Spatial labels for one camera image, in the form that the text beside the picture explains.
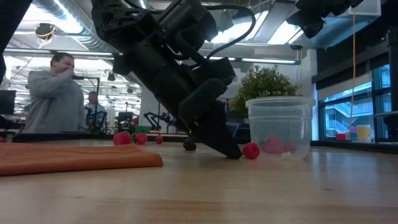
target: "man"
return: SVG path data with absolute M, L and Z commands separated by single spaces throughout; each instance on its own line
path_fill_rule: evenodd
M 95 104 L 98 102 L 98 94 L 97 94 L 97 92 L 95 92 L 95 91 L 91 91 L 91 92 L 89 92 L 88 93 L 88 104 L 86 104 L 85 105 L 85 109 L 86 109 L 86 113 L 87 112 L 90 112 L 90 115 L 91 116 L 93 116 L 94 115 L 94 113 L 95 113 Z M 99 103 L 97 104 L 97 120 L 96 120 L 96 123 L 95 123 L 95 126 L 97 127 L 97 128 L 102 128 L 102 125 L 101 125 L 101 122 L 102 122 L 102 118 L 104 117 L 104 113 L 102 113 L 102 112 L 105 112 L 106 113 L 106 110 L 105 110 L 105 108 L 102 106 L 102 105 L 100 105 Z
M 83 92 L 72 80 L 74 58 L 56 53 L 50 70 L 30 72 L 28 88 L 31 108 L 25 131 L 28 133 L 77 132 L 86 129 Z

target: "orange cloth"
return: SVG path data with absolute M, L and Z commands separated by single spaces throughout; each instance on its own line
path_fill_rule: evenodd
M 159 154 L 137 146 L 78 147 L 0 143 L 0 175 L 160 167 Z

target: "computer monitor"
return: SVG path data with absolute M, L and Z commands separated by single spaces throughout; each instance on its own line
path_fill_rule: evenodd
M 0 114 L 14 114 L 16 95 L 15 90 L 0 90 Z
M 119 112 L 118 121 L 132 121 L 132 112 Z

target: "plastic bin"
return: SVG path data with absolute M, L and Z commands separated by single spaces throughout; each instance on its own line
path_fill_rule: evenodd
M 248 100 L 251 142 L 260 156 L 303 159 L 310 151 L 313 106 L 314 99 L 301 96 Z

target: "table surface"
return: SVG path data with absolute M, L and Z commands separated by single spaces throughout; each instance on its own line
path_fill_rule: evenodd
M 398 223 L 398 156 L 317 147 L 303 161 L 234 161 L 201 145 L 146 148 L 163 167 L 1 177 L 0 223 Z

